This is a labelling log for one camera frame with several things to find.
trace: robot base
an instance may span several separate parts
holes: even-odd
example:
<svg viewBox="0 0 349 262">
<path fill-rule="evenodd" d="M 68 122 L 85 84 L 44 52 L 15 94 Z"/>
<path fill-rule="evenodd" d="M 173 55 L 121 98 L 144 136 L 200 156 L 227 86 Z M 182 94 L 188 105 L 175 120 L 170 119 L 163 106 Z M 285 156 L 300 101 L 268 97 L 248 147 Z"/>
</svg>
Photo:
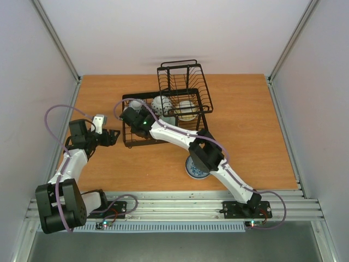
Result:
<svg viewBox="0 0 349 262">
<path fill-rule="evenodd" d="M 96 209 L 96 211 L 101 211 L 104 210 L 105 207 L 101 207 L 99 209 Z M 124 213 L 125 211 L 127 211 L 127 202 L 126 201 L 116 201 L 112 206 L 111 209 L 115 209 L 116 212 L 118 212 L 118 214 Z M 105 213 L 92 213 L 90 214 L 87 218 L 104 218 L 106 216 L 110 216 L 110 215 L 115 215 L 115 213 L 112 210 L 108 210 Z M 121 215 L 118 216 L 117 219 L 124 219 L 125 215 Z"/>
<path fill-rule="evenodd" d="M 272 210 L 270 208 L 270 203 L 268 201 L 261 201 L 258 205 L 258 208 L 256 209 L 256 212 L 251 216 L 247 217 L 241 209 L 241 203 L 237 201 L 224 201 L 223 203 L 223 209 L 220 210 L 220 213 L 224 214 L 224 218 L 226 219 L 241 219 L 241 218 L 265 218 L 265 215 L 262 214 L 259 209 L 262 209 L 266 214 L 267 218 L 272 218 Z"/>
</svg>

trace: wire basket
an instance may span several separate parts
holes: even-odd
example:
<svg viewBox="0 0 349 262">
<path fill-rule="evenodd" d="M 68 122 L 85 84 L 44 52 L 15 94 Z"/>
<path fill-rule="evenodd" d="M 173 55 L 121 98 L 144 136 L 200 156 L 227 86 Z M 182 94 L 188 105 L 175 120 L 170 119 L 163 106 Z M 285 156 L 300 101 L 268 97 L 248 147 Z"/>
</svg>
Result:
<svg viewBox="0 0 349 262">
<path fill-rule="evenodd" d="M 194 98 L 197 101 L 200 101 L 200 96 L 197 90 L 193 91 Z M 166 93 L 167 97 L 171 98 L 173 96 L 177 96 L 177 91 L 169 91 Z M 153 100 L 153 98 L 160 95 L 160 92 L 147 92 L 147 93 L 137 93 L 137 94 L 125 94 L 122 96 L 122 99 L 125 98 L 136 98 L 136 99 L 143 99 L 151 108 L 150 104 Z M 122 110 L 125 109 L 129 105 L 129 101 L 122 103 Z M 204 114 L 197 114 L 197 116 L 191 120 L 191 121 L 181 121 L 179 120 L 179 116 L 175 116 L 176 118 L 176 125 L 178 127 L 187 129 L 187 130 L 201 130 L 202 128 L 208 130 L 207 122 Z M 141 138 L 133 133 L 131 133 L 131 127 L 129 127 L 125 122 L 122 122 L 122 129 L 123 134 L 122 138 L 124 141 L 124 144 L 128 148 L 132 148 L 133 146 L 145 146 L 145 145 L 154 145 L 154 144 L 162 144 L 167 143 L 163 140 L 156 140 L 156 139 L 145 139 Z"/>
<path fill-rule="evenodd" d="M 205 76 L 197 60 L 164 62 L 157 70 L 160 95 L 169 96 L 171 92 L 171 110 L 164 110 L 164 103 L 161 101 L 163 112 L 167 112 L 165 117 L 206 114 L 213 111 Z"/>
</svg>

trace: gray floor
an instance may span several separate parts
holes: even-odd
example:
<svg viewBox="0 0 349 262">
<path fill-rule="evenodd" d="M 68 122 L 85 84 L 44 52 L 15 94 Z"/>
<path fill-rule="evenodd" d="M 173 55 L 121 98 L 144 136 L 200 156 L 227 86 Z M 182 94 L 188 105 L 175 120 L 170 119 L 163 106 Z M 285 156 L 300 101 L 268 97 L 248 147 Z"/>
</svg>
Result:
<svg viewBox="0 0 349 262">
<path fill-rule="evenodd" d="M 29 261 L 322 261 L 310 222 L 246 233 L 37 233 Z"/>
</svg>

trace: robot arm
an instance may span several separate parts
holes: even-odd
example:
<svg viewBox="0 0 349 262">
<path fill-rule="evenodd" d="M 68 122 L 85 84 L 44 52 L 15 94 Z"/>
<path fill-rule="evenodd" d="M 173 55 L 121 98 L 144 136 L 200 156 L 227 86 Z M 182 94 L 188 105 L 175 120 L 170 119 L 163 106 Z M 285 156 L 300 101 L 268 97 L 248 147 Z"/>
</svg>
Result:
<svg viewBox="0 0 349 262">
<path fill-rule="evenodd" d="M 38 186 L 35 191 L 41 227 L 46 234 L 65 228 L 57 207 L 57 197 L 64 197 L 62 210 L 69 228 L 84 225 L 91 211 L 100 206 L 107 207 L 107 199 L 101 189 L 81 195 L 76 183 L 96 147 L 114 145 L 120 131 L 104 129 L 106 117 L 103 115 L 94 117 L 90 130 L 87 130 L 85 121 L 69 122 L 71 136 L 65 143 L 69 154 L 64 153 L 63 161 L 53 178 L 47 184 Z M 57 196 L 55 185 L 59 176 L 61 179 Z"/>
<path fill-rule="evenodd" d="M 120 117 L 131 126 L 131 132 L 141 137 L 167 141 L 189 151 L 195 166 L 214 175 L 241 203 L 242 212 L 246 216 L 250 217 L 255 213 L 261 196 L 253 193 L 252 187 L 247 185 L 226 163 L 222 149 L 217 144 L 199 138 L 206 137 L 214 140 L 208 131 L 204 129 L 199 132 L 191 131 L 172 126 L 163 120 L 155 121 L 145 109 L 138 114 L 128 107 Z"/>
</svg>

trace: orange wooden surface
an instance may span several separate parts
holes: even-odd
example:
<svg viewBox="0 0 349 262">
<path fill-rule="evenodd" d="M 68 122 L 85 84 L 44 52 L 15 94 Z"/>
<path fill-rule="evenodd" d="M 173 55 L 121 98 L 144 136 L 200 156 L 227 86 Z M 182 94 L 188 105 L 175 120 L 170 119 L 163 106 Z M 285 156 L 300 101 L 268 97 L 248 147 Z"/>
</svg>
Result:
<svg viewBox="0 0 349 262">
<path fill-rule="evenodd" d="M 206 75 L 214 110 L 210 132 L 229 151 L 230 165 L 255 189 L 296 189 L 297 184 L 263 75 Z M 106 128 L 122 130 L 113 107 L 123 94 L 158 91 L 156 75 L 87 75 L 76 107 L 108 116 Z M 72 119 L 81 118 L 74 113 Z M 122 135 L 98 147 L 79 179 L 81 190 L 224 190 L 213 176 L 194 180 L 185 172 L 188 152 L 171 144 L 129 149 Z"/>
</svg>

